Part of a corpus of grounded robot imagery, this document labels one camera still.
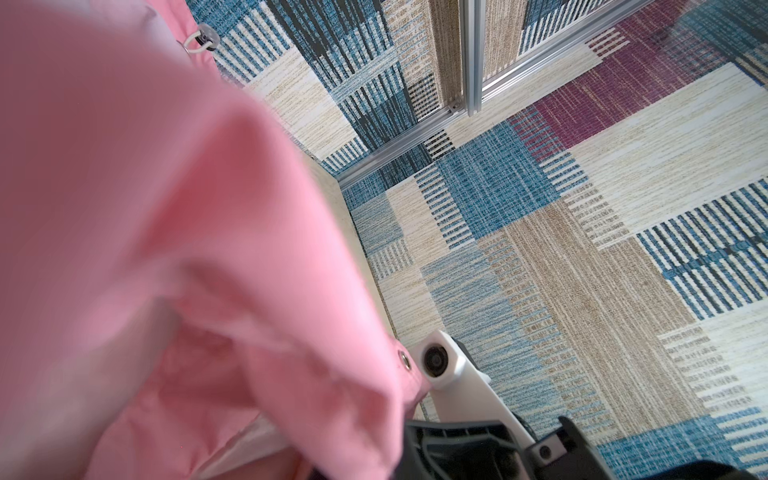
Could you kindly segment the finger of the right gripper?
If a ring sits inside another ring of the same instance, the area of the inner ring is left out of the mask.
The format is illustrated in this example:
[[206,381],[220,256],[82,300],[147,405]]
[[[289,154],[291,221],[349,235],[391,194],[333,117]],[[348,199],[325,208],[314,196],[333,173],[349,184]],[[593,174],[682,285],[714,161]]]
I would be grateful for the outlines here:
[[400,463],[392,477],[418,479],[529,479],[524,450],[500,422],[408,420]]

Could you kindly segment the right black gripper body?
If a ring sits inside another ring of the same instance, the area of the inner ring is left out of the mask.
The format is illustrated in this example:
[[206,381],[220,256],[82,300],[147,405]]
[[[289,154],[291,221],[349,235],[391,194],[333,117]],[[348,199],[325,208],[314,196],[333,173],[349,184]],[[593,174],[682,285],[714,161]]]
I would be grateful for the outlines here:
[[565,416],[560,426],[525,450],[533,479],[614,480],[615,474],[597,448]]

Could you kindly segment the pink zip-up jacket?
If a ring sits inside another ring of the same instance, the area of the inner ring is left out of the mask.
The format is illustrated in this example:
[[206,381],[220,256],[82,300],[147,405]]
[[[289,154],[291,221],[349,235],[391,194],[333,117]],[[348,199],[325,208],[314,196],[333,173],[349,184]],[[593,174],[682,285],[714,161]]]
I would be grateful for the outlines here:
[[421,383],[270,110],[146,1],[1,43],[2,477],[391,477]]

